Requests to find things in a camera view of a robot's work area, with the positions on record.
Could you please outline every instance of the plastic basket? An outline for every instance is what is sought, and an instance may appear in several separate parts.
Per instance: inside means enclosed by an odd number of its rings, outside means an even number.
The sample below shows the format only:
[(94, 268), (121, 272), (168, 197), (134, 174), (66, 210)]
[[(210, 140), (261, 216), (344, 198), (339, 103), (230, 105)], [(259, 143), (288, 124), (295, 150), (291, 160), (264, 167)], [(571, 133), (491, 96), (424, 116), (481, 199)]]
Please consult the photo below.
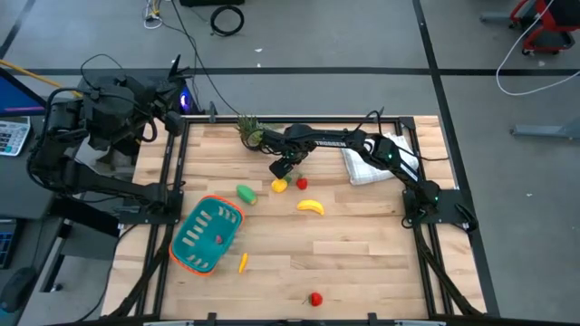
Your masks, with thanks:
[(171, 258), (186, 270), (208, 276), (234, 241), (244, 223), (235, 204), (215, 195), (201, 198), (169, 247)]

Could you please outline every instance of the blue light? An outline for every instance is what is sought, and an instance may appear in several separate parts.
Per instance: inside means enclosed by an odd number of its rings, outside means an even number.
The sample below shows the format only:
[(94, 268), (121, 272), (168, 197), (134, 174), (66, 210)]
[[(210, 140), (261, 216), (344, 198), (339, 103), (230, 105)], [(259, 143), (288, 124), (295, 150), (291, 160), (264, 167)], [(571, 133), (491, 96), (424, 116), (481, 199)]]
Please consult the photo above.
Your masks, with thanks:
[(182, 114), (190, 114), (191, 113), (191, 102), (192, 102), (191, 93), (187, 86), (183, 88), (181, 94), (179, 95), (179, 106), (181, 107)]

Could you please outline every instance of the calculator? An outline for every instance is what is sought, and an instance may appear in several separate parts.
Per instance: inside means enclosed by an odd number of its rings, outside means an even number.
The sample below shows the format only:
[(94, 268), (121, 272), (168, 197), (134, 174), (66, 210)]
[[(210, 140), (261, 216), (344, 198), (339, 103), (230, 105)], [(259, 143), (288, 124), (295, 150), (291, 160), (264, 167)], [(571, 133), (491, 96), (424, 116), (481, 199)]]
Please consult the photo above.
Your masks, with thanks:
[(30, 118), (21, 120), (0, 120), (0, 155), (15, 157), (20, 154), (30, 131)]

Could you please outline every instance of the red strawberry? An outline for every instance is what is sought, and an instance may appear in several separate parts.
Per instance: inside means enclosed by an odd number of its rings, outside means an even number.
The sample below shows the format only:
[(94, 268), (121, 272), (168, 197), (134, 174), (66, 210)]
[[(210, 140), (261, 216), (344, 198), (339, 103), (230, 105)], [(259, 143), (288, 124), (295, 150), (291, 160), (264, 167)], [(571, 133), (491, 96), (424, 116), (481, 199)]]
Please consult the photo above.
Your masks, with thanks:
[(317, 307), (321, 304), (323, 304), (323, 296), (320, 295), (320, 293), (318, 292), (312, 292), (310, 294), (310, 296), (308, 297), (310, 304), (312, 304), (313, 307)]
[(308, 187), (308, 179), (305, 177), (301, 177), (296, 180), (296, 186), (298, 189), (304, 190)]

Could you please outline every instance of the computer monitor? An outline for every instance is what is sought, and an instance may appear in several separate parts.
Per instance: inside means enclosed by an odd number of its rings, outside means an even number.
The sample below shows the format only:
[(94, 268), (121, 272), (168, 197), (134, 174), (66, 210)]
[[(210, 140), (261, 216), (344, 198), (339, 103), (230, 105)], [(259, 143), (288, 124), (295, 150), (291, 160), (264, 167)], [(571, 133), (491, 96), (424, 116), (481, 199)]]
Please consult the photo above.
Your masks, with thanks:
[(0, 68), (0, 119), (44, 115), (46, 101)]

